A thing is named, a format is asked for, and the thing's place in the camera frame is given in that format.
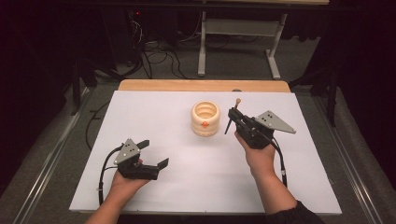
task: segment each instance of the wire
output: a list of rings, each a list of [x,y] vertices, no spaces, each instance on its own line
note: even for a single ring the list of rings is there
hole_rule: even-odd
[[[282,174],[282,182],[287,188],[288,187],[288,178],[286,176],[286,168],[285,168],[285,162],[283,161],[282,151],[280,150],[279,143],[276,141],[276,139],[273,138],[273,140],[274,140],[274,142],[272,142],[271,145],[275,148],[275,150],[277,151],[277,154],[279,154],[280,171],[281,171],[281,174]]]
[[[100,178],[99,178],[99,188],[98,190],[98,194],[99,194],[99,205],[101,205],[103,203],[103,176],[105,174],[105,170],[107,170],[108,168],[112,168],[112,167],[108,167],[106,168],[107,165],[107,161],[108,159],[110,159],[110,157],[117,151],[120,151],[123,147],[123,143],[120,147],[117,147],[115,149],[113,149],[106,157],[105,162],[103,163],[103,167],[102,167],[102,172],[100,173]]]
[[[96,115],[99,113],[99,111],[101,111],[106,105],[108,105],[110,103],[110,101],[107,101],[104,105],[102,105],[101,107],[99,107],[99,109],[97,110],[93,110],[91,112],[93,112],[92,117],[90,118],[90,121],[88,121],[87,127],[85,128],[85,143],[87,144],[87,147],[92,150],[92,147],[90,145],[90,142],[88,141],[88,130],[90,129],[91,126],[91,122],[94,119],[99,119],[96,117]]]

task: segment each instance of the black sleeve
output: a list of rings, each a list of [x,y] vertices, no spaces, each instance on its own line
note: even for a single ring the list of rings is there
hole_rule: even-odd
[[[324,224],[324,222],[313,212],[309,211],[300,201],[297,206],[290,210],[266,216],[271,224]]]

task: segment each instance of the white board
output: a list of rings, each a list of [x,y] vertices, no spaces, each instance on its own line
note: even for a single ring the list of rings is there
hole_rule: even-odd
[[[275,131],[287,169],[288,185],[297,200],[317,214],[340,214],[318,152],[293,93],[200,92],[200,91],[115,91],[91,156],[82,174],[71,211],[97,209],[100,171],[107,154],[127,138],[136,143],[148,139],[140,158],[156,165],[169,158],[158,180],[150,181],[125,206],[137,214],[257,214],[262,203],[245,159],[245,151],[228,123],[228,109],[235,99],[238,109],[249,117],[271,110],[297,133]],[[212,101],[220,108],[219,131],[201,137],[191,129],[191,108]],[[117,153],[110,158],[112,165]],[[280,176],[279,157],[275,166]],[[105,197],[115,169],[104,178]]]

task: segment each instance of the dark background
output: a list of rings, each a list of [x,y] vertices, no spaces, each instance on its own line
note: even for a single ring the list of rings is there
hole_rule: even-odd
[[[354,4],[356,1],[331,1],[333,6]],[[339,60],[339,87],[369,148],[395,188],[396,47],[392,38],[396,28],[391,8],[390,2],[376,1],[367,14],[359,16],[290,13],[282,38],[297,35],[305,41],[321,36],[306,73],[328,66],[334,58]],[[149,10],[145,15],[151,32],[174,45],[177,28],[186,34],[193,31],[198,17],[197,12],[160,10]],[[261,16],[236,15],[247,19]],[[52,1],[2,2],[0,34],[3,192],[37,137],[64,106],[64,90],[71,83],[75,59],[84,56],[113,68],[114,52],[98,8],[71,8]]]

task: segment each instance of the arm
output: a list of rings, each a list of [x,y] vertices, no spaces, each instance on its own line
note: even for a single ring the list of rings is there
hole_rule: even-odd
[[[127,179],[117,171],[105,201],[87,220],[86,224],[117,223],[122,208],[146,185],[146,179]]]
[[[252,149],[237,132],[235,136],[246,152],[247,164],[256,181],[265,213],[271,215],[296,207],[297,201],[276,176],[274,147],[268,145],[264,149]]]

